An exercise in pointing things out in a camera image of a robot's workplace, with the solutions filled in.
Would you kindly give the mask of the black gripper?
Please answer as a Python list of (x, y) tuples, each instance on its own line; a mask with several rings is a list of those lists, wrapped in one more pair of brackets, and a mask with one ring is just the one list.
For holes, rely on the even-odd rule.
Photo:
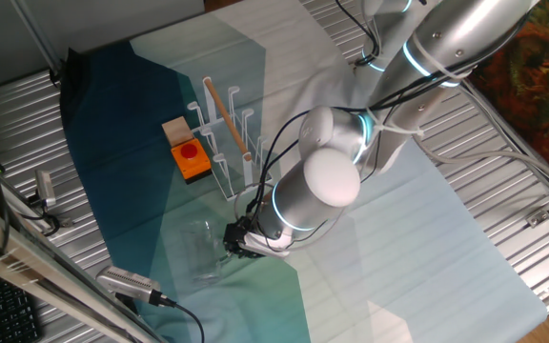
[(251, 228), (250, 219), (241, 219), (226, 226), (223, 244), (228, 255), (238, 258), (259, 257), (257, 241)]

